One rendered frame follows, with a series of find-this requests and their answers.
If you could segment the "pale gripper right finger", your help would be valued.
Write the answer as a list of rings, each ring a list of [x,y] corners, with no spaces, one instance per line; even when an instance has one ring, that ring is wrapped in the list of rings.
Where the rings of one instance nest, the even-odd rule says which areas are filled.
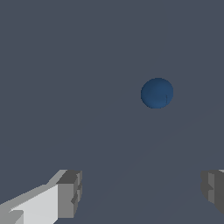
[[[200,178],[203,196],[224,214],[224,170],[202,171]]]

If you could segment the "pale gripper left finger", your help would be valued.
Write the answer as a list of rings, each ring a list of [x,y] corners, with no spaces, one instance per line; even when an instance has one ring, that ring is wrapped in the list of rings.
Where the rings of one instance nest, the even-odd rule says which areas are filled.
[[[82,195],[82,171],[59,170],[45,185],[0,205],[0,224],[55,224],[73,218]]]

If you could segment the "blue ball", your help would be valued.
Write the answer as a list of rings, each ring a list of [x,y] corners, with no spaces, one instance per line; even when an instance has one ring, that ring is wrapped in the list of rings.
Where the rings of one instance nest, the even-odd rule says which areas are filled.
[[[173,98],[172,84],[162,78],[148,80],[141,89],[141,100],[150,109],[161,109]]]

